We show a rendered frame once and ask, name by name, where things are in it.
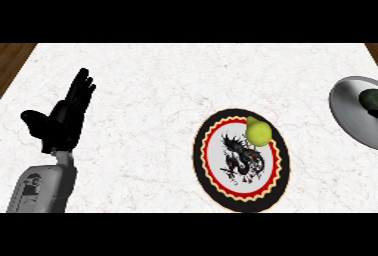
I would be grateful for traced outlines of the silver metal pan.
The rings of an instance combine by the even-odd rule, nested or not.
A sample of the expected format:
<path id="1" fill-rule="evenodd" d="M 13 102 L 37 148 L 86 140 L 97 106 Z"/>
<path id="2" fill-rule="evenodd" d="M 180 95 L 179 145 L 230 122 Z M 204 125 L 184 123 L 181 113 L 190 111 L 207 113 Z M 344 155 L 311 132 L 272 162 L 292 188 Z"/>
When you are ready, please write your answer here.
<path id="1" fill-rule="evenodd" d="M 368 114 L 360 93 L 378 89 L 378 81 L 362 76 L 342 78 L 329 92 L 329 108 L 338 125 L 351 138 L 378 150 L 378 118 Z"/>

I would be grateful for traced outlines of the black red dragon plate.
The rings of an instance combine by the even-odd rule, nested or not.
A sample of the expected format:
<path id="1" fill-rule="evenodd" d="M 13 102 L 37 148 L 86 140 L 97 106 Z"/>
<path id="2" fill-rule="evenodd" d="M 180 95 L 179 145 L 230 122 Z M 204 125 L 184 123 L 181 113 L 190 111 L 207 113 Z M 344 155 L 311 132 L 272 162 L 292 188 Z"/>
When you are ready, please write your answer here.
<path id="1" fill-rule="evenodd" d="M 267 123 L 272 139 L 254 146 L 248 118 Z M 289 180 L 289 155 L 276 127 L 257 113 L 224 109 L 204 121 L 193 143 L 193 167 L 212 200 L 236 212 L 260 212 L 280 199 Z"/>

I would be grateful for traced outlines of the dark green vegetable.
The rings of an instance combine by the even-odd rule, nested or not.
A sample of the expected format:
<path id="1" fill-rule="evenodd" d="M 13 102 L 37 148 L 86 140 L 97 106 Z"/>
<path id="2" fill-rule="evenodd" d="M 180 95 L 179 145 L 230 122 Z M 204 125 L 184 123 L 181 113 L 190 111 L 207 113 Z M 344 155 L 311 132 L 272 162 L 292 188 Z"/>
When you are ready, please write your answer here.
<path id="1" fill-rule="evenodd" d="M 366 110 L 378 110 L 378 89 L 366 89 L 360 92 L 359 103 Z"/>

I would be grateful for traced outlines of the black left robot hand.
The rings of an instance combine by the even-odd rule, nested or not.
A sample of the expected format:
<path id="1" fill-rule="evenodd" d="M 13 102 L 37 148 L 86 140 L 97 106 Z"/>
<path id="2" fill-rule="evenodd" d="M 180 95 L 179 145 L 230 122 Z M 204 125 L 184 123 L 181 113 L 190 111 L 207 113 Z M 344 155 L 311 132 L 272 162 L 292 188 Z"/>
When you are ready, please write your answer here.
<path id="1" fill-rule="evenodd" d="M 81 68 L 72 80 L 66 97 L 60 100 L 46 116 L 34 110 L 21 113 L 32 137 L 41 140 L 41 152 L 71 152 L 81 136 L 84 114 L 96 90 L 88 70 Z"/>

